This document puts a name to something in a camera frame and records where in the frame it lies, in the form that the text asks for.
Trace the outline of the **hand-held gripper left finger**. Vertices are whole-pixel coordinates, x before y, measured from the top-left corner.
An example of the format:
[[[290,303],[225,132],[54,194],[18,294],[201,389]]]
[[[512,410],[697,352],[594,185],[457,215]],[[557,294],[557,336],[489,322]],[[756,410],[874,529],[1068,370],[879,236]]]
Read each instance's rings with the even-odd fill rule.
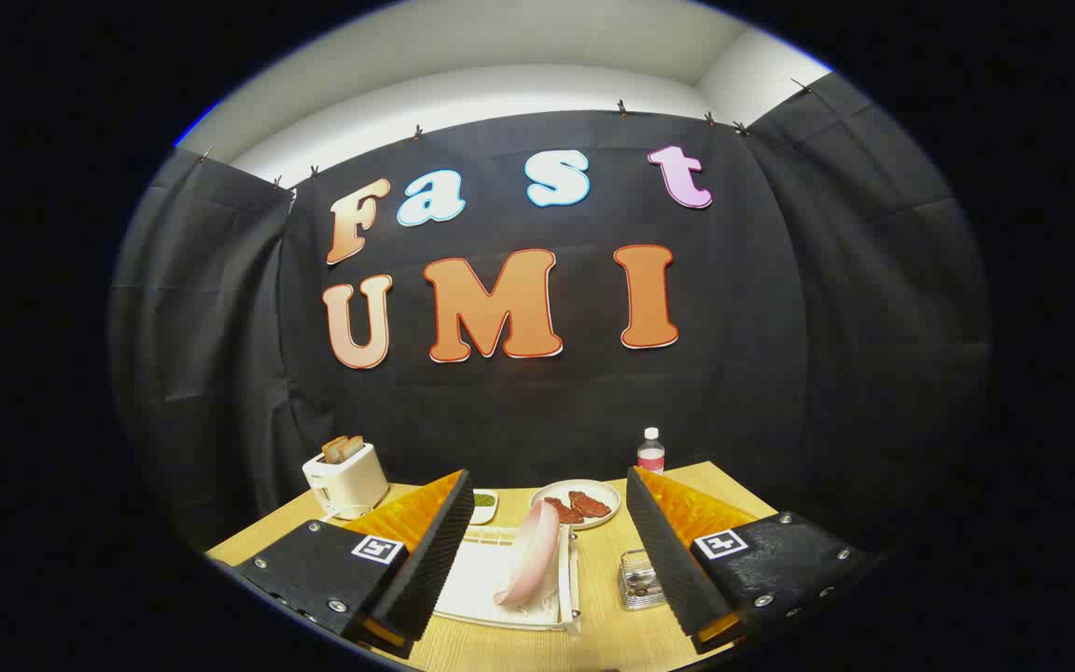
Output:
[[[310,519],[235,566],[273,607],[379,650],[422,638],[474,507],[468,469],[346,525]]]

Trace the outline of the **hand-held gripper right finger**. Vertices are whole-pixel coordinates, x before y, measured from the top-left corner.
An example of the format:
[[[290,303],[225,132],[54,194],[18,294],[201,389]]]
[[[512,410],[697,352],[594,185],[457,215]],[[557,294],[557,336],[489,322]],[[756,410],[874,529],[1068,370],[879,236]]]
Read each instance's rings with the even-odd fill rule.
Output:
[[[755,516],[630,468],[627,510],[668,605],[696,647],[755,645],[852,591],[879,564],[793,511]]]

